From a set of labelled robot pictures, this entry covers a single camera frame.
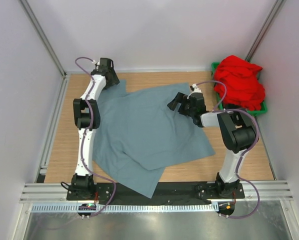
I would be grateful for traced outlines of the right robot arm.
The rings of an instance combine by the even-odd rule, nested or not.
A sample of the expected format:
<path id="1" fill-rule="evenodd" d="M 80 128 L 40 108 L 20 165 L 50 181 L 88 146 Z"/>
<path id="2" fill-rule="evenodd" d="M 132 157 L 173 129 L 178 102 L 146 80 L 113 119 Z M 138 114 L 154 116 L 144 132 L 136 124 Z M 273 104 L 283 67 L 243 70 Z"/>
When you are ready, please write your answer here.
<path id="1" fill-rule="evenodd" d="M 200 128 L 218 127 L 224 146 L 225 159 L 221 170 L 216 175 L 211 188 L 220 198 L 231 198 L 238 189 L 239 172 L 246 154 L 259 140 L 259 130 L 255 119 L 243 108 L 208 111 L 202 93 L 190 95 L 178 92 L 175 98 L 167 104 L 174 111 L 190 117 Z"/>

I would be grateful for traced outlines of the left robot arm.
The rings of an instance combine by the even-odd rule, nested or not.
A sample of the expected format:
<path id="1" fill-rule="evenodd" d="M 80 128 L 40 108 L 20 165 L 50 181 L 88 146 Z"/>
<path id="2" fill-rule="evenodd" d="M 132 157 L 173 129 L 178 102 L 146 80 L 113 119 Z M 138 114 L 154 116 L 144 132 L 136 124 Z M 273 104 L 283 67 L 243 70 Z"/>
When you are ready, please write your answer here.
<path id="1" fill-rule="evenodd" d="M 75 64 L 84 71 L 90 81 L 80 98 L 73 100 L 74 124 L 78 130 L 78 157 L 67 200 L 92 200 L 97 189 L 94 183 L 93 144 L 96 131 L 101 124 L 98 100 L 103 90 L 120 83 L 114 69 L 114 61 L 102 57 L 98 61 L 89 57 L 78 57 Z"/>

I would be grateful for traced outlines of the blue-grey t shirt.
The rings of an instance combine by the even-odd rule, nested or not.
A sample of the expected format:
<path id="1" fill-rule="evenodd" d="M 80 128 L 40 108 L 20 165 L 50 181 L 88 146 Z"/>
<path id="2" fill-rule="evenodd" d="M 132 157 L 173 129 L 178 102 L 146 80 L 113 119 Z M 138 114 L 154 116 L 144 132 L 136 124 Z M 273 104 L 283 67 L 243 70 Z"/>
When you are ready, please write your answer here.
<path id="1" fill-rule="evenodd" d="M 92 158 L 112 179 L 151 198 L 166 167 L 215 154 L 190 117 L 168 108 L 188 83 L 126 91 L 126 81 L 101 92 Z"/>

